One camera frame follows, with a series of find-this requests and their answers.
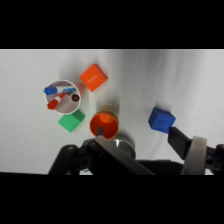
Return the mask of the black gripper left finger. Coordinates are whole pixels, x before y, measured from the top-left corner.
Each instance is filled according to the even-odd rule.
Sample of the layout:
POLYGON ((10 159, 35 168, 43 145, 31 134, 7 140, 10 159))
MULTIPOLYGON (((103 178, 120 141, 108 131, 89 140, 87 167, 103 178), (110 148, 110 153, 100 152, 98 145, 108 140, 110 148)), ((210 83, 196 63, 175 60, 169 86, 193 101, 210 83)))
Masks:
POLYGON ((94 138, 94 142, 103 148, 113 159, 115 159, 124 170, 128 171, 132 175, 153 175, 153 172, 146 169, 139 164, 136 160, 125 154, 122 150, 116 148, 103 136, 97 136, 94 138))

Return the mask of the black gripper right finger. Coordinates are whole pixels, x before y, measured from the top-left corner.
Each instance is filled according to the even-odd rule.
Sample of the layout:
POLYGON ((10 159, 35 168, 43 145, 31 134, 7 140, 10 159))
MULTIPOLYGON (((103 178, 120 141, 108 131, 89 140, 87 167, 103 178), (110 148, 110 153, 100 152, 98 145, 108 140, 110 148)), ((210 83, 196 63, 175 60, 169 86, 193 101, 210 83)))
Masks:
POLYGON ((207 154, 207 140, 194 136, 192 139, 184 135, 176 127, 171 127, 168 143, 184 161, 182 175, 204 175, 207 154))

